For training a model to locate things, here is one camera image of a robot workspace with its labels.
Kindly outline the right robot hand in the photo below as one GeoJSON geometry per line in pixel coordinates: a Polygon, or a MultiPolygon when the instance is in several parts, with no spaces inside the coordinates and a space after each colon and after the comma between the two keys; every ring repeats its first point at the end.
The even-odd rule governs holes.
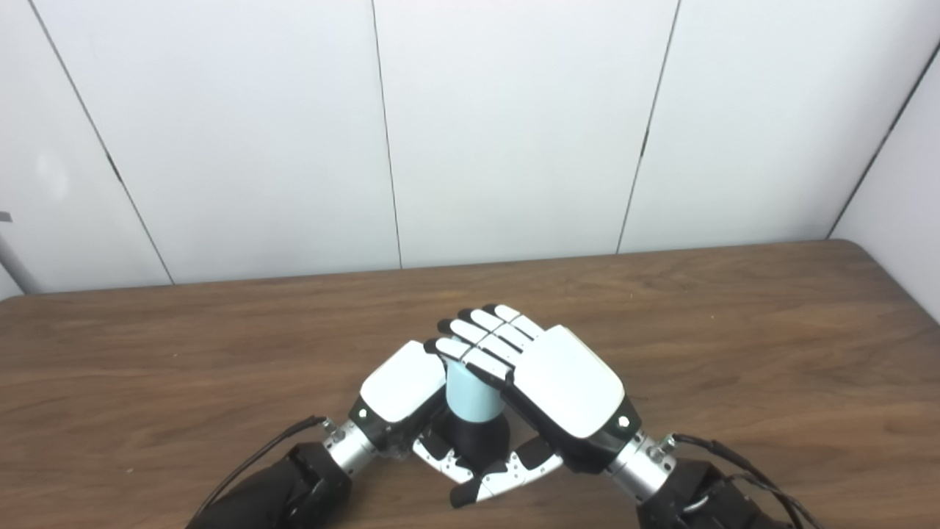
{"type": "Polygon", "coordinates": [[[463,309],[424,348],[495,389],[536,432],[450,493],[453,508],[520,488],[565,466],[614,473],[641,429],[620,376],[570,329],[543,328],[504,304],[463,309]]]}

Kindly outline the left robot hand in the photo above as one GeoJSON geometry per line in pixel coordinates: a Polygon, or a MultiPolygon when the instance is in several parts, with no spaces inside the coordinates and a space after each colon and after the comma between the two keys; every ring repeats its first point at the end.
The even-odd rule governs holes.
{"type": "Polygon", "coordinates": [[[433,435],[433,423],[446,411],[446,369],[423,344],[406,342],[361,385],[348,422],[332,436],[333,459],[351,478],[374,458],[417,455],[457,484],[473,478],[453,447],[433,435]]]}

